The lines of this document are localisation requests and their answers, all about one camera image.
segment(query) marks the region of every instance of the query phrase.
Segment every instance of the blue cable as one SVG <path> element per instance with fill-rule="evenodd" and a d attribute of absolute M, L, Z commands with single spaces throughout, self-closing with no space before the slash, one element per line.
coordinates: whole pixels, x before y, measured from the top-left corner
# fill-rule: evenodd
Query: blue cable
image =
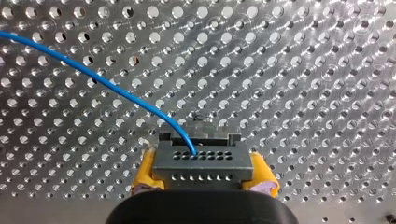
<path fill-rule="evenodd" d="M 21 36 L 17 36 L 17 35 L 13 35 L 7 32 L 3 32 L 0 31 L 0 37 L 3 37 L 5 39 L 10 39 L 13 40 L 15 42 L 19 42 L 21 44 L 30 46 L 34 49 L 38 49 L 41 52 L 44 52 L 46 54 L 48 54 L 49 56 L 56 58 L 59 61 L 63 61 L 65 63 L 67 63 L 70 67 L 73 67 L 75 69 L 77 69 L 78 71 L 84 73 L 85 75 L 91 77 L 92 79 L 98 81 L 99 83 L 101 83 L 102 85 L 108 87 L 109 89 L 113 90 L 115 93 L 125 97 L 126 99 L 128 99 L 129 101 L 142 106 L 143 108 L 147 109 L 149 112 L 157 115 L 158 117 L 160 117 L 161 119 L 165 120 L 170 126 L 172 126 L 172 128 L 174 128 L 178 134 L 180 134 L 180 136 L 184 139 L 184 141 L 187 144 L 187 147 L 190 150 L 191 155 L 196 155 L 196 150 L 195 150 L 195 146 L 192 143 L 192 141 L 190 140 L 189 136 L 186 134 L 186 132 L 184 132 L 184 130 L 180 127 L 180 125 L 177 124 L 177 122 L 175 122 L 173 119 L 169 118 L 166 114 L 164 114 L 161 110 L 157 109 L 155 106 L 150 105 L 149 103 L 145 102 L 142 99 L 139 99 L 138 97 L 132 95 L 131 93 L 129 93 L 128 91 L 125 91 L 123 89 L 121 89 L 120 87 L 112 84 L 111 82 L 109 82 L 107 79 L 105 79 L 104 77 L 101 77 L 99 75 L 97 75 L 95 72 L 93 72 L 92 70 L 88 69 L 87 67 L 67 58 L 66 56 L 62 55 L 61 53 L 51 50 L 47 47 L 45 47 L 44 45 L 40 45 L 37 44 L 36 42 L 21 37 Z"/>

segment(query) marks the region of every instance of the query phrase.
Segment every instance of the perforated metal sheet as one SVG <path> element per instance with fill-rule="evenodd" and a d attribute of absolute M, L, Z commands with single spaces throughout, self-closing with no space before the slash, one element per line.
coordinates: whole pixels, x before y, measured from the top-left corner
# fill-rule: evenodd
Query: perforated metal sheet
<path fill-rule="evenodd" d="M 394 1 L 3 0 L 0 11 L 1 29 L 180 122 L 239 126 L 301 223 L 396 212 Z M 2 223 L 104 221 L 161 121 L 4 39 L 0 86 Z"/>

